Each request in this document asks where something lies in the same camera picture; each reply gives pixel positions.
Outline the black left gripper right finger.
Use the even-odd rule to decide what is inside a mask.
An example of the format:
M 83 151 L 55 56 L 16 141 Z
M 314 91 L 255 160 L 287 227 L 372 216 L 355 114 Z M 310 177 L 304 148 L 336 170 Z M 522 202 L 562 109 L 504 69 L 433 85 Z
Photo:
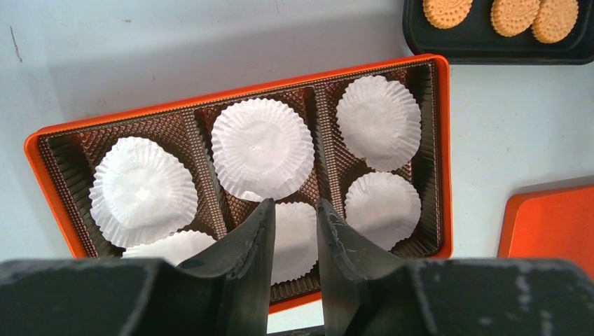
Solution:
M 592 335 L 593 282 L 558 259 L 401 259 L 317 205 L 327 335 Z

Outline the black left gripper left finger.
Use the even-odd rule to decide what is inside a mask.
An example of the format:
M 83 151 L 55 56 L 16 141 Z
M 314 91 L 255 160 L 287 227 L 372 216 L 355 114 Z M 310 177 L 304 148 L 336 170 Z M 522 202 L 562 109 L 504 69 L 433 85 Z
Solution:
M 2 335 L 264 335 L 275 205 L 178 266 L 158 258 L 1 264 Z

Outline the orange cookie box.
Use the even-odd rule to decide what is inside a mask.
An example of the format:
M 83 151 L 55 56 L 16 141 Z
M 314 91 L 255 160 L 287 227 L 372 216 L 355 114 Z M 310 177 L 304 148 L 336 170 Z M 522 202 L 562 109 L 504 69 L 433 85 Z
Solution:
M 25 154 L 76 257 L 276 212 L 272 309 L 320 298 L 319 200 L 399 258 L 452 248 L 448 61 L 413 57 L 58 125 Z

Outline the black cookie tray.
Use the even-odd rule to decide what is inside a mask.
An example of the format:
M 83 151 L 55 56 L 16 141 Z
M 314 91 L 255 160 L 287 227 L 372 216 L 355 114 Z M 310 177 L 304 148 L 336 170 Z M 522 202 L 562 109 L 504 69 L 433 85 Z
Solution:
M 466 19 L 451 29 L 433 27 L 421 1 L 405 1 L 403 35 L 413 54 L 442 55 L 451 64 L 583 65 L 593 61 L 593 2 L 578 5 L 574 28 L 557 43 L 539 42 L 530 29 L 499 35 L 490 21 L 491 1 L 474 1 Z

